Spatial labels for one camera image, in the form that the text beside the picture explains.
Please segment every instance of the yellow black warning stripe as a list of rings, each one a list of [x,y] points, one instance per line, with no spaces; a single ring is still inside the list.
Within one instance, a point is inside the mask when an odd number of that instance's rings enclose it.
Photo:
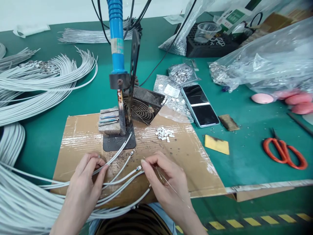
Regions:
[[[203,223],[203,227],[206,231],[210,230],[223,230],[230,228],[246,228],[257,227],[264,225],[278,225],[278,224],[290,224],[290,223],[305,223],[312,222],[313,218],[305,213],[297,213],[293,215],[278,214],[278,215],[265,215],[258,217],[247,217],[243,219],[230,219],[224,221],[210,221]],[[176,226],[177,233],[183,233],[179,226]]]

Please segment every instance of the person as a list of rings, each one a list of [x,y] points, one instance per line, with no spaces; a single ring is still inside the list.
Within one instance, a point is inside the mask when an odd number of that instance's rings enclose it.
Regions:
[[[159,151],[141,161],[145,175],[161,206],[139,205],[138,208],[120,217],[101,220],[95,234],[176,234],[175,226],[169,228],[171,219],[181,227],[184,234],[207,234],[192,207],[184,170]],[[92,173],[101,166],[104,167],[93,183]],[[163,184],[158,179],[153,166],[163,169],[168,176],[168,182]],[[105,165],[105,161],[99,158],[97,153],[84,155],[70,180],[64,204],[50,235],[79,234],[100,197],[108,168],[109,166]]]

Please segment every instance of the scissor handle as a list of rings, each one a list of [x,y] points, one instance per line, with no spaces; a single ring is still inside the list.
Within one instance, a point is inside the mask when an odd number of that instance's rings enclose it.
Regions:
[[[278,159],[277,157],[274,156],[274,154],[272,154],[272,152],[270,151],[270,148],[269,148],[269,144],[273,142],[273,144],[275,145],[277,151],[279,152],[279,155],[281,156],[281,159]],[[263,148],[264,148],[264,151],[266,152],[266,154],[271,158],[273,159],[275,162],[278,162],[278,163],[282,163],[282,164],[285,164],[287,163],[288,159],[287,159],[287,156],[286,156],[286,152],[288,151],[287,150],[287,145],[284,141],[280,140],[279,143],[278,143],[278,140],[275,139],[275,138],[267,138],[264,142],[263,142]]]
[[[304,156],[294,146],[288,145],[287,147],[297,156],[297,158],[299,159],[300,165],[299,166],[295,165],[291,161],[291,158],[290,158],[289,154],[287,156],[287,164],[289,166],[291,166],[292,168],[295,168],[295,169],[298,169],[298,170],[305,170],[307,168],[308,164],[307,164],[307,161],[304,158]]]

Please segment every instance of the metal base plate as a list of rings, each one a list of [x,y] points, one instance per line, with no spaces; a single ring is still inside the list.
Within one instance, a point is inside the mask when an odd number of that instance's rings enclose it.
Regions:
[[[126,126],[126,134],[124,136],[120,134],[109,135],[109,137],[103,136],[103,150],[106,152],[119,150],[122,144],[128,139],[130,133],[131,137],[124,149],[134,149],[136,147],[136,138],[134,126],[131,122]]]

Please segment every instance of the hand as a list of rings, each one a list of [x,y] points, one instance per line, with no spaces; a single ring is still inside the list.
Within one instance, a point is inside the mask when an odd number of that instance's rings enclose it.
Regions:
[[[97,153],[86,153],[83,156],[70,180],[64,204],[50,234],[79,234],[100,197],[105,173],[109,167],[104,165],[105,161],[98,158]],[[104,167],[93,183],[93,171],[101,166]]]
[[[157,200],[184,233],[207,234],[192,207],[184,170],[160,151],[141,160],[141,164]],[[153,165],[159,166],[167,174],[169,179],[164,185],[156,176]]]

